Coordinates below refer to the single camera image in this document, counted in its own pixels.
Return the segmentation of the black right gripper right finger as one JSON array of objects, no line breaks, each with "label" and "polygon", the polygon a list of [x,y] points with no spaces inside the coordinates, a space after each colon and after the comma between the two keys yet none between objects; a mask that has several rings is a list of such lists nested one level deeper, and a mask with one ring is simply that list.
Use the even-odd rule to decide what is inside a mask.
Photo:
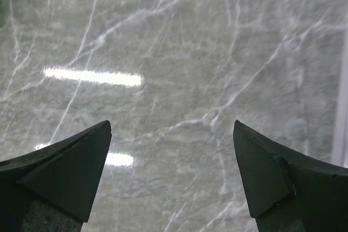
[{"label": "black right gripper right finger", "polygon": [[240,121],[233,142],[258,231],[347,232],[347,168],[299,153]]}]

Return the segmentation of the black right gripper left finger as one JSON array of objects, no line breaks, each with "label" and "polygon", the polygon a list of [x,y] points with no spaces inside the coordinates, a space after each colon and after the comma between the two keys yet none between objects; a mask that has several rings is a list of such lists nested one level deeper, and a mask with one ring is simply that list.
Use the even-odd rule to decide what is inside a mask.
[{"label": "black right gripper left finger", "polygon": [[23,156],[1,161],[1,231],[81,231],[111,142],[102,121]]}]

